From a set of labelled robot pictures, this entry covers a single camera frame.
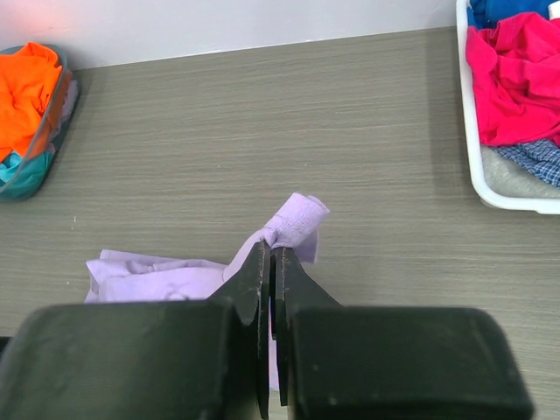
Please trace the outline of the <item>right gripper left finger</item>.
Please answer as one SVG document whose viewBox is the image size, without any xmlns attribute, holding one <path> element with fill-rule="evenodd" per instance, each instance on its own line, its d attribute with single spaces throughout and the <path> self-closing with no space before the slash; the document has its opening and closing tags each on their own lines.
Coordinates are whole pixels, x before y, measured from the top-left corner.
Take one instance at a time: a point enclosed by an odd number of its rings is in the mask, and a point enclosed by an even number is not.
<svg viewBox="0 0 560 420">
<path fill-rule="evenodd" d="M 205 300 L 32 313 L 1 357 L 4 419 L 265 419 L 270 248 Z"/>
</svg>

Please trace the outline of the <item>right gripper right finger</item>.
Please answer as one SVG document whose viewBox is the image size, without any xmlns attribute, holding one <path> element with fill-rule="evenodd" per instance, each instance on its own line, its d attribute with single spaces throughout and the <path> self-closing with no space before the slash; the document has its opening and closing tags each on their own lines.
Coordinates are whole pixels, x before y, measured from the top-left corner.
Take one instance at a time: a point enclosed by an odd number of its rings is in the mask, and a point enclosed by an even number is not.
<svg viewBox="0 0 560 420">
<path fill-rule="evenodd" d="M 295 252 L 271 260 L 281 404 L 292 419 L 530 419 L 508 339 L 469 307 L 340 304 Z"/>
</svg>

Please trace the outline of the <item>lavender t-shirt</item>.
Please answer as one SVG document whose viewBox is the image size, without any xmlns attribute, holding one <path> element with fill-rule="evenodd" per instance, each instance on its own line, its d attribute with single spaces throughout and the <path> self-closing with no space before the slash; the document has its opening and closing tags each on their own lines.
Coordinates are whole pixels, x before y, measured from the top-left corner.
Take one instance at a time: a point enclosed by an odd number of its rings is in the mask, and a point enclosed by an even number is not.
<svg viewBox="0 0 560 420">
<path fill-rule="evenodd" d="M 319 225 L 330 210 L 311 195 L 294 192 L 276 213 L 255 231 L 228 264 L 204 259 L 181 260 L 104 249 L 86 262 L 87 304 L 177 301 L 209 298 L 242 267 L 253 245 L 289 248 L 301 263 L 315 263 Z"/>
</svg>

